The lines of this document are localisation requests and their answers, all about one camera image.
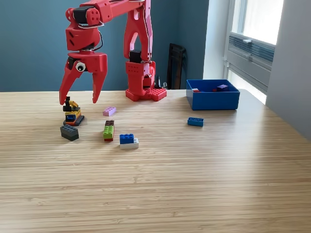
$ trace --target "wire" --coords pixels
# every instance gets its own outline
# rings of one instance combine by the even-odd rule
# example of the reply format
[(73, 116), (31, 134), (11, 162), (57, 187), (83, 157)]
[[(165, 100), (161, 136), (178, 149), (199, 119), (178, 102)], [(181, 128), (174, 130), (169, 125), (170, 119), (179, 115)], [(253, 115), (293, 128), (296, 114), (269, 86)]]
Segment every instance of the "wire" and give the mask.
[(99, 28), (99, 27), (102, 27), (102, 26), (105, 26), (105, 24), (101, 21), (99, 21), (101, 24), (97, 24), (97, 25), (93, 25), (93, 26), (83, 26), (81, 24), (78, 25), (79, 28), (82, 28), (82, 29), (91, 29), (91, 28)]
[(145, 26), (146, 26), (146, 30), (147, 30), (147, 35), (148, 35), (148, 52), (149, 52), (149, 54), (150, 54), (150, 58), (149, 58), (149, 60), (147, 61), (147, 62), (149, 62), (149, 61), (151, 61), (151, 49), (150, 49), (150, 36), (149, 36), (149, 31), (148, 31), (148, 25), (147, 25), (147, 21), (146, 21), (146, 8), (145, 8), (145, 6), (143, 5), (143, 9), (144, 9), (144, 22), (145, 22)]
[(104, 45), (104, 42), (103, 42), (103, 36), (102, 36), (102, 34), (101, 34), (101, 32), (100, 31), (98, 31), (99, 32), (99, 34), (101, 35), (101, 41), (102, 41), (102, 44), (98, 47), (98, 48), (95, 48), (95, 49), (92, 49), (93, 51), (97, 51), (97, 50), (99, 50), (103, 45)]

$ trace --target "white wall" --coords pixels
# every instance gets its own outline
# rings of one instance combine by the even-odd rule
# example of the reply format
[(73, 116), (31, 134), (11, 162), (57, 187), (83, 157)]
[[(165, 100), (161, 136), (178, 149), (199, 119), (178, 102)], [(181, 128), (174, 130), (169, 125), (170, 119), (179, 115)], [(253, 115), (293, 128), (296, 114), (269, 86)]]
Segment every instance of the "white wall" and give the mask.
[(267, 106), (311, 140), (311, 0), (284, 0)]
[(203, 79), (222, 79), (230, 0), (209, 0)]

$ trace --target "blue plastic bin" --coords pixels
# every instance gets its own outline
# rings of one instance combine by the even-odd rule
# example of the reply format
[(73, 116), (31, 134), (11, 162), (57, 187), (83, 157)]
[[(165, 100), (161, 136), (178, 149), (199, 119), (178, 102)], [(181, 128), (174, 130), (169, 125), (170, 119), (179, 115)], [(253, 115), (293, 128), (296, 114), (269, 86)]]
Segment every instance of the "blue plastic bin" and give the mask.
[[(213, 92), (220, 85), (229, 86), (228, 92)], [(235, 110), (240, 92), (228, 80), (187, 80), (187, 99), (192, 110)]]

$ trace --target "wall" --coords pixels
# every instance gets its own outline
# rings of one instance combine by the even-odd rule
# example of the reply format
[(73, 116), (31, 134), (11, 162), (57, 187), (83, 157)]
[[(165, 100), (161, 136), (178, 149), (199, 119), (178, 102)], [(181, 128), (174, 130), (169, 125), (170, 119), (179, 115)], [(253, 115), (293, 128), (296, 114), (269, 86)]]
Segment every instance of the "wall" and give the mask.
[(185, 88), (186, 78), (203, 78), (208, 0), (180, 0), (179, 4), (177, 41), (186, 48), (188, 56), (188, 68), (181, 82), (181, 88)]
[(222, 79), (230, 0), (209, 0), (203, 79)]
[(311, 140), (311, 1), (284, 0), (267, 106)]
[[(83, 0), (20, 0), (1, 3), (0, 91), (58, 91), (67, 56), (65, 11)], [(153, 0), (153, 60), (157, 74), (167, 75), (170, 43), (177, 43), (179, 0)], [(100, 28), (108, 55), (108, 75), (104, 90), (124, 90), (127, 75), (123, 38), (127, 16), (113, 19)], [(72, 90), (92, 90), (92, 77), (84, 73)]]

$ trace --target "dark gray lego brick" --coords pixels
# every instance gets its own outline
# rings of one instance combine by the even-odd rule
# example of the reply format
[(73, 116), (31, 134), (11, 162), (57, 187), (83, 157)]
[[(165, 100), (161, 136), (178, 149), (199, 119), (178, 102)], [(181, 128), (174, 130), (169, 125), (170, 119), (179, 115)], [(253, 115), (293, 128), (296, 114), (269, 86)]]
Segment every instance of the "dark gray lego brick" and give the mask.
[(62, 137), (65, 138), (65, 139), (68, 139), (69, 141), (74, 141), (74, 140), (77, 140), (79, 139), (79, 135), (75, 135), (75, 136), (72, 136), (72, 137), (69, 137), (68, 135), (64, 134), (64, 133), (61, 133)]
[(68, 137), (74, 137), (76, 135), (78, 135), (79, 137), (78, 130), (70, 125), (63, 125), (62, 127), (60, 127), (60, 133), (62, 135), (67, 135)]

